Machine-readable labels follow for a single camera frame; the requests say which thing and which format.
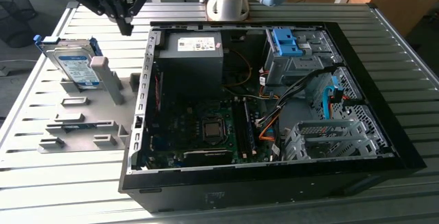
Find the sticker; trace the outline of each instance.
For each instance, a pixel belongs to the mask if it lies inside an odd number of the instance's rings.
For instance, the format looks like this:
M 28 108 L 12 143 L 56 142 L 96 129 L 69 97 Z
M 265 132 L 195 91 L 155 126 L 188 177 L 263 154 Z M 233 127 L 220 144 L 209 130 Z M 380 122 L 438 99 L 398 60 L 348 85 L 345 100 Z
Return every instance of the sticker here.
M 99 78 L 89 67 L 88 58 L 85 56 L 59 56 L 59 59 L 72 81 L 80 85 L 83 89 L 92 89 L 99 85 Z
M 272 151 L 275 152 L 276 156 L 279 156 L 280 149 L 279 149 L 279 147 L 275 144 L 272 146 Z
M 225 192 L 209 192 L 204 195 L 204 201 L 209 204 L 216 204 L 224 201 Z
M 311 48 L 308 43 L 299 43 L 299 48 Z
M 259 77 L 259 84 L 261 86 L 265 86 L 265 78 L 264 77 Z
M 180 38 L 177 51 L 215 51 L 215 38 Z

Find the open computer tower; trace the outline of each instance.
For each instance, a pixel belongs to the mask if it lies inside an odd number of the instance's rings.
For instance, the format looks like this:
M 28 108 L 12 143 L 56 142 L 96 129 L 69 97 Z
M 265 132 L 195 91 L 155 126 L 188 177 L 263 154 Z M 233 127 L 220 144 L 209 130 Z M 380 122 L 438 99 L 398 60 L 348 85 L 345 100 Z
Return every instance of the open computer tower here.
M 152 23 L 119 185 L 148 211 L 348 196 L 424 167 L 336 23 Z

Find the slotted aluminum table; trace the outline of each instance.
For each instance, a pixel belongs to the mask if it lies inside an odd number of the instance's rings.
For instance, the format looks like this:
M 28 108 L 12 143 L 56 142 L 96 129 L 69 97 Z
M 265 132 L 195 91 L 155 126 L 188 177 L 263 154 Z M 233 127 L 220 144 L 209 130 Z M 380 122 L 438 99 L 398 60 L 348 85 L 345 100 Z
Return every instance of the slotted aluminum table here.
M 379 11 L 367 5 L 252 5 L 251 17 L 256 21 L 339 22 L 428 168 L 350 198 L 152 216 L 117 192 L 123 151 L 37 153 L 44 126 L 56 114 L 55 102 L 65 95 L 60 75 L 41 56 L 0 132 L 1 223 L 21 223 L 23 219 L 29 223 L 439 222 L 438 79 Z M 125 77 L 140 72 L 149 21 L 203 19 L 199 4 L 145 4 L 133 20 L 133 35 L 127 37 L 105 17 L 69 4 L 53 35 L 96 37 L 109 67 Z

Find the circuit board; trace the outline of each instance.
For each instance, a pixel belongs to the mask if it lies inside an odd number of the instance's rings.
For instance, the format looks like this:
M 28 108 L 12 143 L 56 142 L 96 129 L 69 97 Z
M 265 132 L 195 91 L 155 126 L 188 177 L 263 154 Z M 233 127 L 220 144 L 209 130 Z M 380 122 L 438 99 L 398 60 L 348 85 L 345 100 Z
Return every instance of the circuit board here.
M 259 118 L 255 99 L 245 100 L 248 117 Z M 227 153 L 231 161 L 219 164 L 264 162 L 269 159 L 269 144 L 255 141 L 252 153 L 243 155 L 237 138 L 232 100 L 205 100 L 184 105 L 172 105 L 171 111 L 161 117 L 161 131 L 151 138 L 151 152 L 147 160 L 155 168 L 196 166 L 196 154 L 205 156 L 209 152 Z M 193 165 L 185 163 L 188 156 L 195 156 Z

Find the motherboard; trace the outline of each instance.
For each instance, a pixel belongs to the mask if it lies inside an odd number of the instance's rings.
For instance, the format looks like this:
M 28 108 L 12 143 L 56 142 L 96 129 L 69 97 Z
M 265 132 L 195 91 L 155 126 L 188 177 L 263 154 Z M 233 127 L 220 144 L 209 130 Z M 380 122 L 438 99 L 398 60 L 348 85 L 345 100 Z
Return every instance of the motherboard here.
M 161 112 L 160 132 L 151 136 L 144 157 L 152 168 L 264 162 L 269 142 L 257 140 L 257 100 L 235 98 L 171 103 Z

